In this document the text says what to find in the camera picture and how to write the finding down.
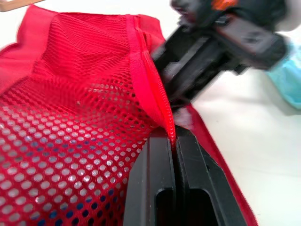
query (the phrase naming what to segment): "wooden edge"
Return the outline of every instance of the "wooden edge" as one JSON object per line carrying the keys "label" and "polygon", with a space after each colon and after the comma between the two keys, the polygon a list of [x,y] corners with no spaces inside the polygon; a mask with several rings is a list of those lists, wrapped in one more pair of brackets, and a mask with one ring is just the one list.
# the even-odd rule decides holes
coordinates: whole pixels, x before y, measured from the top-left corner
{"label": "wooden edge", "polygon": [[32,3],[37,3],[39,1],[43,0],[12,0],[6,2],[1,2],[0,0],[0,12],[7,12],[16,8],[30,5]]}

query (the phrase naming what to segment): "orange part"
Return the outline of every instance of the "orange part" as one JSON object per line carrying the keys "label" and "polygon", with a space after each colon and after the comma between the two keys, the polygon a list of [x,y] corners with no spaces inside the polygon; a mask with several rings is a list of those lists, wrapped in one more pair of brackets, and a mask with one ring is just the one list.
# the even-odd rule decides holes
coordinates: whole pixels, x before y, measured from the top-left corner
{"label": "orange part", "polygon": [[213,0],[212,9],[223,11],[228,7],[236,6],[238,0]]}

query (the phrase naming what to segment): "red zipper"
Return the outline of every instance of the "red zipper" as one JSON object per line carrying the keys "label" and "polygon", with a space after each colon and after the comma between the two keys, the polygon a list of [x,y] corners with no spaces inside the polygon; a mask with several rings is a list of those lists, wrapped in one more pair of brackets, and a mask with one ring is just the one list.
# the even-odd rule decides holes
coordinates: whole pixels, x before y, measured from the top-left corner
{"label": "red zipper", "polygon": [[145,65],[146,74],[148,76],[149,85],[152,89],[152,93],[156,99],[156,102],[161,111],[162,117],[165,123],[165,130],[168,134],[172,149],[175,148],[175,126],[174,126],[174,117],[170,107],[169,100],[167,98],[166,91],[163,87],[161,78],[158,74],[158,71],[154,64],[150,64],[152,62],[152,58],[150,53],[148,52],[146,43],[144,40],[143,31],[140,29],[140,18],[138,16],[134,16],[134,25],[135,29],[138,31],[137,34],[139,36],[138,40],[140,41],[140,45],[142,48],[142,60]]}

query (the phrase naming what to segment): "red fabric trim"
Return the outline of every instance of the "red fabric trim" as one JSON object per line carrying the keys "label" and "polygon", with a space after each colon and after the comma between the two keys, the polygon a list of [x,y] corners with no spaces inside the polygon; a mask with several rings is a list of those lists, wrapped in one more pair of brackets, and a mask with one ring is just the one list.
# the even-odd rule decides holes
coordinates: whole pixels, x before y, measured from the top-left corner
{"label": "red fabric trim", "polygon": [[223,169],[227,181],[233,191],[233,194],[238,202],[238,205],[243,213],[247,225],[257,226],[257,220],[250,208],[248,202],[246,201],[244,195],[239,189],[235,178],[233,177],[226,161],[224,160],[221,152],[218,150],[214,140],[212,139],[204,121],[198,114],[198,112],[190,105],[188,110],[192,116],[193,129],[192,133],[196,136],[200,145],[210,154],[210,156],[217,162],[217,164]]}
{"label": "red fabric trim", "polygon": [[17,34],[17,43],[0,52],[0,74],[10,75],[0,76],[0,94],[31,74],[35,62],[46,49],[49,27],[56,15],[34,5],[28,8]]}

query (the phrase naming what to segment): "black plastic slot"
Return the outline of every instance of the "black plastic slot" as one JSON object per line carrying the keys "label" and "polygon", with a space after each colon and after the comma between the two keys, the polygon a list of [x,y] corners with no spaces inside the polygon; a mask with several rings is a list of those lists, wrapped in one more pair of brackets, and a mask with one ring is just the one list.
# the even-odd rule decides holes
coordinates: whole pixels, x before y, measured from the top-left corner
{"label": "black plastic slot", "polygon": [[191,189],[186,224],[189,226],[218,226],[209,194]]}
{"label": "black plastic slot", "polygon": [[156,196],[157,226],[174,225],[173,191],[163,190]]}

